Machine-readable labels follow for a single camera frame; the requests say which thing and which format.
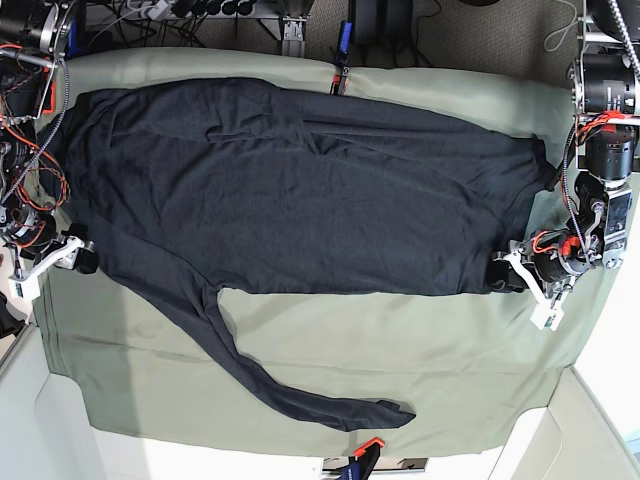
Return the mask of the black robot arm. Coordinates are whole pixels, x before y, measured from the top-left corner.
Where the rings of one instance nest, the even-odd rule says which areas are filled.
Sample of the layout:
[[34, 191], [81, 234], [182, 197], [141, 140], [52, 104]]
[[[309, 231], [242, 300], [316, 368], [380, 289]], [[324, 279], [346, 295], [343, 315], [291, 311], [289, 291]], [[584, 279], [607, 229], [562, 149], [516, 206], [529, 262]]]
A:
[[56, 108], [56, 77], [68, 74], [64, 57], [74, 1], [1, 4], [1, 237], [20, 257], [44, 266], [92, 274], [98, 256], [83, 225], [59, 230], [55, 210], [71, 193], [63, 170], [47, 151], [60, 125], [38, 139], [44, 115]]

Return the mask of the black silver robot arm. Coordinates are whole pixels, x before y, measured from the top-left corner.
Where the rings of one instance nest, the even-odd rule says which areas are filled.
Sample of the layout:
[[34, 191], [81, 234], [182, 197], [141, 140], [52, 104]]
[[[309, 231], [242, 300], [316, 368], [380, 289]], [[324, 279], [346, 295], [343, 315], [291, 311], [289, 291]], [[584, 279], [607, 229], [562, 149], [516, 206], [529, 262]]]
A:
[[561, 190], [565, 227], [540, 230], [495, 254], [487, 281], [498, 292], [530, 290], [557, 312], [577, 280], [617, 269], [627, 249], [629, 178], [639, 170], [639, 4], [586, 1], [569, 67], [576, 113], [562, 160], [545, 188]]

